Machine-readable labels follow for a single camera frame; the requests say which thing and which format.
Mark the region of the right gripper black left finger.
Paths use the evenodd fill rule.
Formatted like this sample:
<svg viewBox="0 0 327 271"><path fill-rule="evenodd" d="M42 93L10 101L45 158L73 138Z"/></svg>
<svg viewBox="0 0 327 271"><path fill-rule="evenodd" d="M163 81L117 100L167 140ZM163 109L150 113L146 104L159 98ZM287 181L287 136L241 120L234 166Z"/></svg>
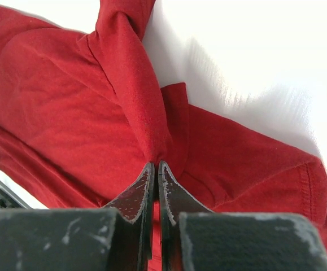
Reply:
<svg viewBox="0 0 327 271"><path fill-rule="evenodd" d="M0 270L146 270L155 167L102 208L0 211Z"/></svg>

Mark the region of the red t shirt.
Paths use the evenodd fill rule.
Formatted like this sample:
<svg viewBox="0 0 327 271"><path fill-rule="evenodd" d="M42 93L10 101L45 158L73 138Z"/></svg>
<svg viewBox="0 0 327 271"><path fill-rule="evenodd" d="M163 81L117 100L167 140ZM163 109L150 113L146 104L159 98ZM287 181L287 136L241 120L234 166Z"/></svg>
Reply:
<svg viewBox="0 0 327 271"><path fill-rule="evenodd" d="M321 160L160 88L153 6L102 1L90 34L0 6L0 170L47 207L98 208L164 160L213 211L298 213L327 251Z"/></svg>

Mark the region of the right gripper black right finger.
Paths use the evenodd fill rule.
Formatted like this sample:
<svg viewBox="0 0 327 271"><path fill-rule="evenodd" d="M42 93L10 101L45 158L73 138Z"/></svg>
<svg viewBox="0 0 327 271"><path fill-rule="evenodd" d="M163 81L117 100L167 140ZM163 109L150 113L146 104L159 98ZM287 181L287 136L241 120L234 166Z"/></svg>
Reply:
<svg viewBox="0 0 327 271"><path fill-rule="evenodd" d="M293 213L214 213L158 171L163 270L327 270L317 230Z"/></svg>

